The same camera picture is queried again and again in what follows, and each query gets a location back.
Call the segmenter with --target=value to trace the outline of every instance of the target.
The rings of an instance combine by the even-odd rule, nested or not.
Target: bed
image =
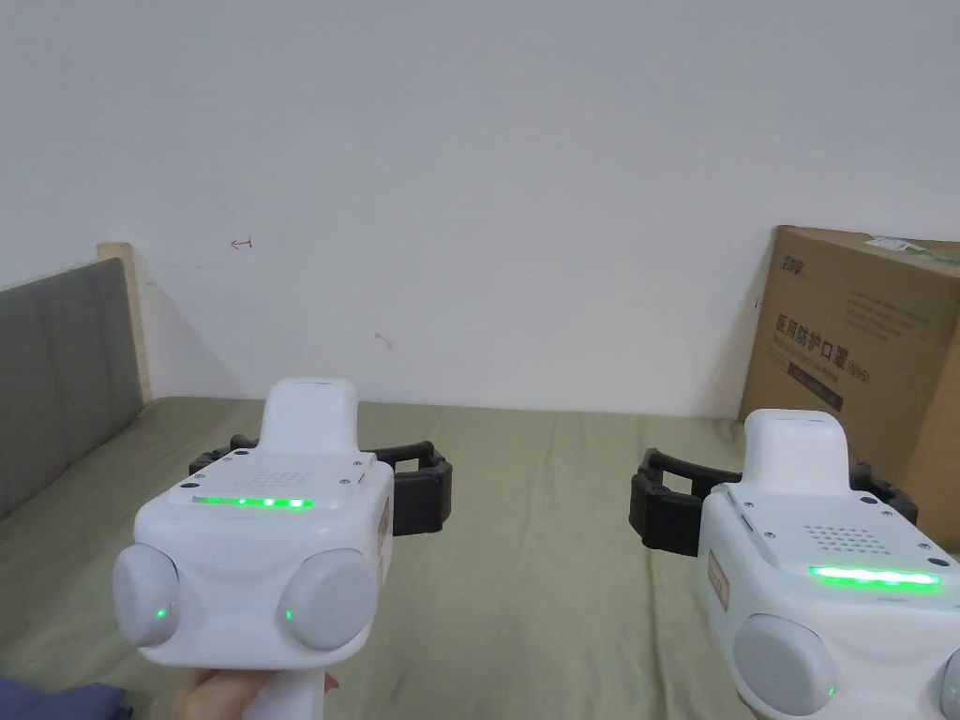
[[[150,665],[120,636],[113,561],[137,509],[201,452],[235,433],[256,437],[263,403],[150,399],[129,249],[107,254],[129,313],[124,322],[114,298],[121,319],[96,330],[125,353],[117,366],[104,352],[114,367],[102,392],[123,412],[111,409],[116,422],[86,452],[35,463],[52,476],[0,520],[0,675],[49,691],[115,684],[134,717],[167,720],[179,672]],[[10,385],[0,397],[8,413],[12,396],[22,402]],[[739,468],[736,423],[363,403],[359,425],[363,446],[432,440],[454,466],[453,512],[440,534],[397,541],[370,641],[331,668],[341,687],[328,717],[752,717],[709,637],[694,563],[648,551],[627,522],[645,448]]]

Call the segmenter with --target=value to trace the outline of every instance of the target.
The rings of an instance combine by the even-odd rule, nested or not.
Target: gray knob
[[[124,636],[154,647],[177,631],[180,579],[170,558],[150,545],[131,545],[113,566],[113,609]]]
[[[836,670],[827,646],[782,617],[751,616],[733,640],[733,659],[756,696],[785,715],[812,715],[833,697]]]
[[[356,550],[328,550],[305,561],[280,600],[291,634],[329,652],[353,640],[376,611],[376,568]]]
[[[947,663],[940,709],[948,720],[960,720],[960,651],[954,653]]]

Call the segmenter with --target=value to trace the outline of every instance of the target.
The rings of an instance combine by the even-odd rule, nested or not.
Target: label on device
[[[376,528],[376,552],[383,554],[383,541],[387,538],[387,530],[390,529],[390,498],[383,504],[383,514],[380,516],[380,524]]]
[[[707,577],[710,584],[713,585],[717,597],[720,598],[720,604],[723,606],[724,612],[728,611],[730,609],[730,581],[727,580],[727,576],[724,574],[720,563],[717,562],[712,550],[710,550],[710,558],[707,563]]]

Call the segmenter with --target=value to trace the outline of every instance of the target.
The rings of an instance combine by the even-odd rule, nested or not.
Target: white wall
[[[3,3],[0,283],[133,242],[162,395],[330,373],[732,415],[774,225],[960,237],[958,27],[955,0]]]

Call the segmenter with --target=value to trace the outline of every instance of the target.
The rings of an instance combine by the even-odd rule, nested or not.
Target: blue fabric
[[[93,684],[45,695],[26,685],[0,678],[2,720],[130,720],[121,707],[126,691]]]

